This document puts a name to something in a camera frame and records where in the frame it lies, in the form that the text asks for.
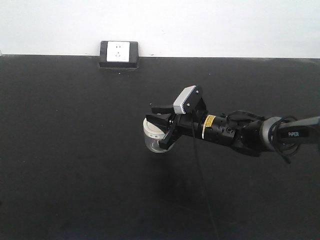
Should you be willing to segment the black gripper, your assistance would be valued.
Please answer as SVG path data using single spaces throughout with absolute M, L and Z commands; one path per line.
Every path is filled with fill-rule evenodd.
M 146 120 L 161 130 L 168 130 L 162 140 L 158 142 L 159 147 L 169 150 L 181 136 L 189 136 L 202 139 L 203 125 L 208 115 L 207 107 L 201 99 L 191 113 L 176 115 L 171 125 L 169 121 L 175 113 L 174 106 L 152 105 L 152 114 L 145 116 Z

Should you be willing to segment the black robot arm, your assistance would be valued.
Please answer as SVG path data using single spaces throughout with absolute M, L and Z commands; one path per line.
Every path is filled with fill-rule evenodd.
M 266 117 L 248 111 L 228 115 L 209 114 L 203 99 L 185 113 L 172 105 L 153 106 L 143 120 L 145 144 L 154 153 L 169 151 L 182 136 L 231 148 L 251 157 L 275 152 L 290 164 L 301 145 L 320 144 L 320 118 L 298 120 L 294 116 Z

